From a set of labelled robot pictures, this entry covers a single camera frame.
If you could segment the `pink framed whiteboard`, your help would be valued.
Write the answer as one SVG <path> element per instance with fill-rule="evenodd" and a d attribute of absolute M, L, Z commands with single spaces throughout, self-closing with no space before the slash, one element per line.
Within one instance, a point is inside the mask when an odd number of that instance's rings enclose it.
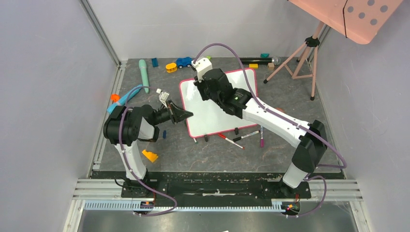
<path fill-rule="evenodd" d="M 204 80 L 218 79 L 225 76 L 224 81 L 230 83 L 232 88 L 245 89 L 258 95 L 256 73 L 253 69 L 246 68 L 224 72 L 221 69 L 214 68 L 203 76 Z M 212 100 L 203 101 L 197 87 L 194 85 L 194 79 L 186 79 L 180 82 L 179 91 L 182 98 L 183 109 L 193 113 L 193 116 L 187 119 L 187 127 L 190 137 L 198 138 L 204 135 L 213 135 L 227 131 L 233 131 L 235 128 L 243 129 L 255 126 L 256 123 L 240 119 L 237 116 L 229 115 Z"/>

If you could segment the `magenta whiteboard marker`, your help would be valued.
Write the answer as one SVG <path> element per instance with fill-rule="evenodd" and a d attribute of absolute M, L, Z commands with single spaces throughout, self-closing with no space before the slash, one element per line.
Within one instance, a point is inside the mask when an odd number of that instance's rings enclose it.
<path fill-rule="evenodd" d="M 264 147 L 264 128 L 260 126 L 260 147 Z"/>

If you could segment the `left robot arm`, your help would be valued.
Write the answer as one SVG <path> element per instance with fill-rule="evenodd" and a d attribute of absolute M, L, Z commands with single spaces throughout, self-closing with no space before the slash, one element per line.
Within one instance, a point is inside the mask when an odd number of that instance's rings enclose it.
<path fill-rule="evenodd" d="M 133 191 L 140 197 L 146 197 L 152 191 L 137 142 L 156 142 L 160 135 L 159 124 L 166 121 L 177 124 L 193 115 L 172 100 L 167 100 L 159 109 L 148 104 L 130 109 L 126 106 L 114 107 L 104 123 L 103 135 L 119 152 L 126 168 L 126 178 L 122 184 L 124 190 Z"/>

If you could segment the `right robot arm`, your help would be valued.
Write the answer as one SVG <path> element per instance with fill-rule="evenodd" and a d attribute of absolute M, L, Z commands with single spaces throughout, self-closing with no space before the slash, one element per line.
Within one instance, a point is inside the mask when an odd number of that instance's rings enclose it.
<path fill-rule="evenodd" d="M 194 85 L 203 101 L 212 100 L 225 113 L 256 124 L 279 135 L 295 147 L 292 162 L 282 177 L 279 191 L 292 197 L 299 184 L 318 166 L 327 150 L 324 124 L 318 120 L 309 123 L 270 108 L 251 92 L 233 87 L 221 69 L 211 69 L 203 77 L 195 77 Z"/>

